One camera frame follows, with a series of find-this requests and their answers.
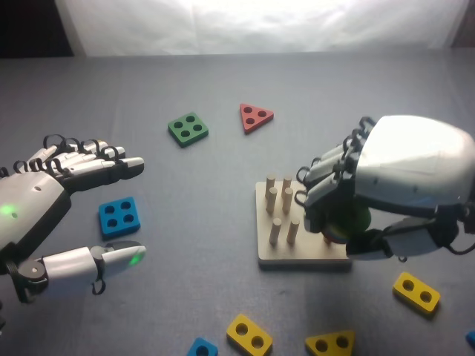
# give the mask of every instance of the red triangle block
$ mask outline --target red triangle block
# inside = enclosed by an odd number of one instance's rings
[[[244,133],[249,134],[274,119],[274,112],[257,106],[241,104],[240,117],[243,120]]]

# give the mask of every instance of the round hole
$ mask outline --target round hole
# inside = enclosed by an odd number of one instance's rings
[[[406,291],[412,291],[414,289],[414,283],[412,283],[410,280],[405,280],[402,283],[402,288],[404,288]]]
[[[325,340],[317,340],[317,342],[315,343],[315,348],[319,352],[325,352],[326,350],[328,350],[327,342]]]
[[[428,291],[423,291],[421,293],[421,299],[423,302],[429,303],[432,300],[432,294],[430,294]]]
[[[262,346],[264,346],[264,340],[260,336],[254,336],[251,340],[251,344],[255,349],[260,349]]]
[[[196,356],[208,356],[209,351],[205,346],[200,346],[196,349]]]
[[[243,336],[243,335],[247,334],[247,325],[246,324],[238,324],[236,326],[236,332],[240,336]]]
[[[124,216],[124,223],[131,223],[134,221],[134,215],[127,214]]]
[[[338,347],[346,349],[348,347],[348,339],[345,336],[338,336],[336,338],[336,344],[338,345]]]
[[[107,221],[107,226],[109,228],[115,228],[117,226],[117,220],[115,219],[110,219],[109,221]]]

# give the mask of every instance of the gray tablecloth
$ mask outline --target gray tablecloth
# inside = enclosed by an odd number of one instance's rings
[[[275,119],[245,136],[241,102]],[[182,149],[167,123],[190,111],[209,137]],[[475,51],[0,61],[1,165],[51,133],[104,139],[146,162],[135,179],[73,195],[34,257],[102,244],[99,204],[128,196],[142,228],[123,240],[148,249],[100,297],[87,287],[21,306],[3,277],[0,355],[179,356],[199,336],[236,355],[226,328],[239,313],[274,337],[276,356],[305,355],[305,337],[344,329],[356,333],[354,355],[472,355],[475,254],[355,262],[346,273],[258,267],[255,183],[295,174],[361,116],[388,114],[475,134]],[[373,215],[378,227],[392,221]],[[461,234],[455,246],[473,240]],[[440,291],[432,321],[395,300],[402,271]]]

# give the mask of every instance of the green led light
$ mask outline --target green led light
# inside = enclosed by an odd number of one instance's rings
[[[132,257],[132,259],[129,261],[128,265],[129,266],[135,266],[138,264],[141,260],[143,260],[145,254],[136,254],[135,256]]]
[[[0,206],[0,214],[3,215],[11,215],[12,213],[15,212],[15,206],[11,204],[5,204]]]

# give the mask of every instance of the green square block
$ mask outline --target green square block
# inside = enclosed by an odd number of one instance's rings
[[[188,113],[169,122],[168,131],[181,147],[208,136],[208,128],[195,113]]]

